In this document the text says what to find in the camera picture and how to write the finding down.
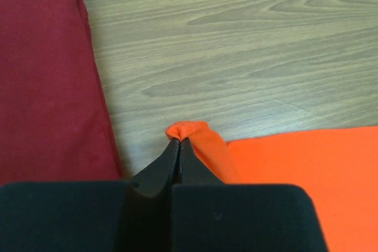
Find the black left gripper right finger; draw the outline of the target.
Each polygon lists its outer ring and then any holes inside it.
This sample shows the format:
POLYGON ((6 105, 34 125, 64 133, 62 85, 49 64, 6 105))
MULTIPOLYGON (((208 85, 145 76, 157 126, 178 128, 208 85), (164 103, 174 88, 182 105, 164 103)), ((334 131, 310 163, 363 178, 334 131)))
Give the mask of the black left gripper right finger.
POLYGON ((180 145, 172 251, 327 251, 314 204, 290 184, 228 185, 180 145))

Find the orange t-shirt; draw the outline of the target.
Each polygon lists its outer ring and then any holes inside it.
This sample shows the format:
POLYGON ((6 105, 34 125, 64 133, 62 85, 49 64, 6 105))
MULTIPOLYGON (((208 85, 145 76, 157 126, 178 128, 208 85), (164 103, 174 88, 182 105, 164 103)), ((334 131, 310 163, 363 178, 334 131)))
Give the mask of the orange t-shirt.
POLYGON ((225 141, 206 122, 177 122, 168 138, 228 184, 294 184, 312 198, 331 251, 377 250, 377 127, 309 130, 225 141))

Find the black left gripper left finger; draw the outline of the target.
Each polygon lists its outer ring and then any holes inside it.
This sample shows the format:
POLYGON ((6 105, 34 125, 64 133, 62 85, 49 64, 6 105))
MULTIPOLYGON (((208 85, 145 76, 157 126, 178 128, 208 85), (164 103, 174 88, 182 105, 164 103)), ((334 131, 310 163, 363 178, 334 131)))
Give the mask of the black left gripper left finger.
POLYGON ((127 181, 1 187, 2 251, 168 251, 180 142, 127 181))

